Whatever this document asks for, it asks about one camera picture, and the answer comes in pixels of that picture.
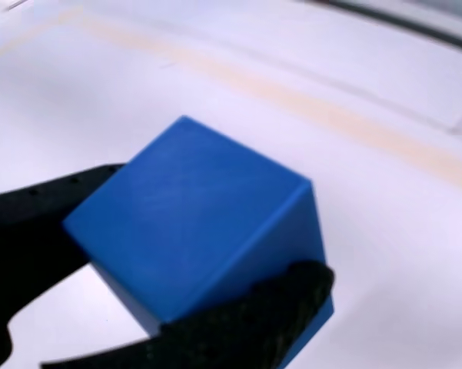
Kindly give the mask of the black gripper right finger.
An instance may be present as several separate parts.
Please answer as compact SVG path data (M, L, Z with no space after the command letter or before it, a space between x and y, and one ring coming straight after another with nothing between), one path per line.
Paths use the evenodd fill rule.
M156 337L43 368L277 368L327 300L334 272L300 261L232 301L161 326Z

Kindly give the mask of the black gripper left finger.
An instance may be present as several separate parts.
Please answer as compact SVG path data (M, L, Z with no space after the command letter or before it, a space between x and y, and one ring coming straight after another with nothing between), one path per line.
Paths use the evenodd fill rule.
M63 220L121 168L102 165L0 194L0 366L11 318L89 261Z

